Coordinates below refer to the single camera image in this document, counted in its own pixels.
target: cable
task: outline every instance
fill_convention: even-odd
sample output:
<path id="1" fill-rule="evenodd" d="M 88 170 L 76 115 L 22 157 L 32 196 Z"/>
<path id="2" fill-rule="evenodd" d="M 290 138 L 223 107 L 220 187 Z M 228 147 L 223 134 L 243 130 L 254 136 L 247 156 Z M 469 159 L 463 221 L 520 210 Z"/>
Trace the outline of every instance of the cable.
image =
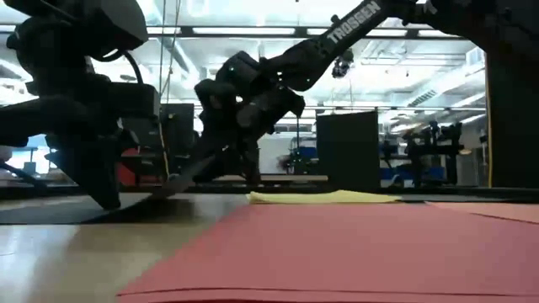
<path id="1" fill-rule="evenodd" d="M 175 18 L 176 18 L 175 23 L 176 24 L 178 24 L 178 19 L 179 19 L 179 7 L 180 7 L 180 3 L 179 3 L 179 0 L 177 0 L 177 2 L 176 2 L 176 16 L 175 16 Z M 165 25 L 165 22 L 166 22 L 166 19 L 165 19 L 166 15 L 167 15 L 167 0 L 163 0 L 163 19 L 162 19 L 163 27 L 162 27 L 162 34 L 164 34 L 164 25 Z M 176 33 L 174 33 L 174 37 L 173 37 L 173 46 L 174 46 L 175 40 L 176 40 Z M 167 80 L 165 81 L 165 84 L 163 86 L 162 85 L 163 84 L 163 57 L 164 57 L 164 44 L 161 43 L 161 57 L 160 57 L 160 64 L 159 64 L 159 102 L 161 102 L 161 100 L 163 98 L 163 93 L 164 93 L 165 88 L 168 89 L 168 92 L 170 91 L 170 89 L 169 89 L 170 88 L 170 77 L 171 77 L 171 74 L 172 74 L 172 59 L 173 59 L 173 56 L 172 56 L 172 53 L 171 53 L 170 54 L 170 63 L 168 65 Z M 163 117 L 165 119 L 167 119 L 167 117 L 168 117 L 167 109 L 168 108 L 165 108 L 165 110 L 161 114 L 161 117 Z M 163 125 L 162 125 L 161 121 L 159 121 L 159 136 L 161 138 L 161 144 L 163 145 L 163 158 L 164 158 L 164 161 L 165 161 L 165 170 L 166 170 L 166 174 L 167 174 L 167 178 L 168 178 L 168 176 L 170 176 L 170 167 L 168 166 L 167 146 L 165 145 L 165 140 L 164 140 L 164 137 L 163 137 Z"/>
<path id="2" fill-rule="evenodd" d="M 136 82 L 139 84 L 144 84 L 144 79 L 142 79 L 141 69 L 136 64 L 135 58 L 128 52 L 122 51 L 122 55 L 128 60 L 129 64 L 133 66 L 133 71 L 135 71 Z"/>
<path id="3" fill-rule="evenodd" d="M 176 14 L 174 15 L 174 25 L 178 25 L 178 21 L 179 21 L 179 10 L 181 8 L 181 1 L 180 0 L 176 0 Z M 176 31 L 174 31 L 174 35 L 173 35 L 173 38 L 172 38 L 172 47 L 175 47 L 176 45 L 176 37 L 178 36 L 178 33 Z M 167 86 L 167 102 L 165 103 L 166 105 L 168 105 L 168 101 L 170 100 L 170 81 L 171 81 L 171 77 L 172 77 L 172 64 L 173 64 L 173 56 L 172 54 L 170 54 L 170 61 L 168 63 L 168 75 L 167 75 L 167 81 L 165 82 L 165 85 L 168 85 Z M 165 115 L 168 116 L 168 106 L 165 108 Z"/>

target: ceiling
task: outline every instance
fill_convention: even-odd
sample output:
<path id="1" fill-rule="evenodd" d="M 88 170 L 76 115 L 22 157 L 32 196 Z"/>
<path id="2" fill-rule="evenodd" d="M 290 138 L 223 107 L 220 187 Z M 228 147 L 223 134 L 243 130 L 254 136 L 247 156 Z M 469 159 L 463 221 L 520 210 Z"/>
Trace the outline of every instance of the ceiling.
<path id="1" fill-rule="evenodd" d="M 328 27 L 333 14 L 343 16 L 358 4 L 357 0 L 137 1 L 152 30 L 163 25 L 221 29 L 258 27 L 267 29 L 267 33 L 271 27 Z M 1 2 L 0 24 L 3 25 L 0 28 L 21 23 L 26 18 Z M 404 29 L 397 19 L 386 20 L 380 28 L 386 29 L 384 36 L 392 35 L 395 29 Z M 429 28 L 415 25 L 406 29 Z M 447 39 L 446 35 L 438 34 L 427 40 L 404 40 L 395 36 L 390 40 L 372 37 L 358 41 L 352 47 L 355 64 L 346 77 L 333 79 L 329 70 L 312 89 L 302 93 L 310 106 L 302 117 L 302 123 L 314 123 L 315 107 L 326 110 L 328 114 L 378 107 L 380 122 L 389 130 L 429 120 L 454 122 L 484 114 L 484 61 L 470 59 L 481 57 L 476 54 L 476 46 L 466 40 Z M 23 80 L 29 80 L 29 75 L 19 66 L 15 54 L 5 47 L 7 36 L 0 35 L 0 90 L 3 92 L 0 102 L 11 104 L 30 98 L 23 85 Z M 152 35 L 145 45 L 133 51 L 133 56 L 139 63 L 145 82 L 156 88 L 163 88 L 169 73 L 172 73 L 162 102 L 197 104 L 193 86 L 203 78 L 213 77 L 229 56 L 246 51 L 255 59 L 272 57 L 300 40 L 295 36 L 276 37 L 270 34 L 256 38 L 252 35 L 227 37 L 226 34 L 218 37 Z M 106 64 L 95 61 L 94 67 L 96 72 L 109 76 L 113 81 L 124 81 L 120 79 L 121 75 L 134 76 L 125 59 Z M 387 110 L 388 107 L 399 108 Z M 292 118 L 288 115 L 281 122 L 295 124 Z"/>

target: black cable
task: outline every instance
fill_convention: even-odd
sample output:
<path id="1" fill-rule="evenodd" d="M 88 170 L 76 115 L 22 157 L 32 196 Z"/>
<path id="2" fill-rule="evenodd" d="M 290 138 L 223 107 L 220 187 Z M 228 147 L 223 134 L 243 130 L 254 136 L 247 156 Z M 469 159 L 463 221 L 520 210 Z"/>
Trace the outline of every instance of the black cable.
<path id="1" fill-rule="evenodd" d="M 122 51 L 121 53 L 128 60 L 129 64 L 133 66 L 133 70 L 135 71 L 135 76 L 136 76 L 136 82 L 139 84 L 144 84 L 144 80 L 142 79 L 141 69 L 136 64 L 136 61 L 133 58 L 133 56 L 128 51 L 125 51 L 125 50 Z"/>

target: black mat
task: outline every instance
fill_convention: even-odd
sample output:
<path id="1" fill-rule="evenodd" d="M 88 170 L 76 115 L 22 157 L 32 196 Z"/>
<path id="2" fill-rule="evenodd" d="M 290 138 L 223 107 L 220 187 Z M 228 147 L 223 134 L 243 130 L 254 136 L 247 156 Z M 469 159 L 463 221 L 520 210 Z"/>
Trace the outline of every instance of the black mat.
<path id="1" fill-rule="evenodd" d="M 43 201 L 43 205 L 12 210 L 0 210 L 0 225 L 57 225 L 89 223 L 130 223 L 179 220 L 178 214 L 189 218 L 191 205 L 177 199 L 146 201 L 149 194 L 122 194 L 118 210 L 101 209 L 88 196 L 58 197 Z"/>

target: black panel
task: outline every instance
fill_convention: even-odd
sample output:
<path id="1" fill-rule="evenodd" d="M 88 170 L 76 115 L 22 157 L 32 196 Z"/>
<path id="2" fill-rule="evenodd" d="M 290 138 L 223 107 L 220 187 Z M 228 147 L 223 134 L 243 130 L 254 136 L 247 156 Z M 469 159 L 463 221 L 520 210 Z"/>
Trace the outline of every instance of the black panel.
<path id="1" fill-rule="evenodd" d="M 538 189 L 536 81 L 523 80 L 523 75 L 517 77 L 514 69 L 496 60 L 487 62 L 490 183 L 493 187 Z"/>
<path id="2" fill-rule="evenodd" d="M 189 154 L 194 145 L 195 106 L 163 104 L 163 133 L 170 156 Z"/>
<path id="3" fill-rule="evenodd" d="M 317 146 L 320 169 L 335 187 L 380 187 L 376 111 L 318 116 Z"/>

